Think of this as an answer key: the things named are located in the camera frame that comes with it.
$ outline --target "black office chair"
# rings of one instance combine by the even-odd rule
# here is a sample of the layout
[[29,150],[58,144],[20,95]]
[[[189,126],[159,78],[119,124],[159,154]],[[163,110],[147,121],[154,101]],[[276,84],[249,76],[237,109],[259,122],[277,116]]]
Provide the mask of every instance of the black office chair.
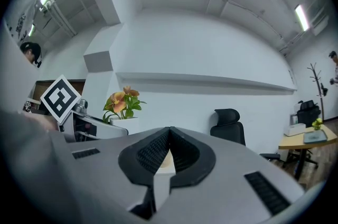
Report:
[[[210,135],[245,146],[244,128],[243,124],[239,122],[238,111],[232,108],[215,109],[215,111],[218,114],[218,122],[217,125],[211,127]],[[260,154],[260,156],[267,160],[280,159],[279,154]]]
[[315,105],[312,100],[304,102],[297,112],[298,123],[305,124],[306,127],[311,127],[312,123],[316,121],[320,114],[319,106]]

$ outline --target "white box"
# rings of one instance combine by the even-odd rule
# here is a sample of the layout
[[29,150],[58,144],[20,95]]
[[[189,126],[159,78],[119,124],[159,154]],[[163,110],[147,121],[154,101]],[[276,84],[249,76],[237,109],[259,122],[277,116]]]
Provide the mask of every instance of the white box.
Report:
[[306,129],[305,124],[290,125],[288,129],[285,130],[285,135],[288,137],[299,135],[301,133],[304,133],[305,129]]

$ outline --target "wooden floor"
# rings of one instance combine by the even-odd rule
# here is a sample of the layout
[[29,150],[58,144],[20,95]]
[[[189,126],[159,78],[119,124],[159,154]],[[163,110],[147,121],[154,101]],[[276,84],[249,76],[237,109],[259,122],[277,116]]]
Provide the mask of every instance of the wooden floor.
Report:
[[[325,123],[333,133],[338,135],[338,120]],[[338,158],[338,142],[335,144],[326,145],[323,147],[310,149],[313,153],[311,159],[318,162],[318,168],[315,169],[315,164],[305,162],[301,178],[299,183],[308,190],[317,183],[324,181],[330,174],[330,170]],[[283,163],[280,161],[274,162],[277,166],[282,169]],[[287,164],[283,169],[290,175],[294,176],[294,171],[297,166],[297,162]]]

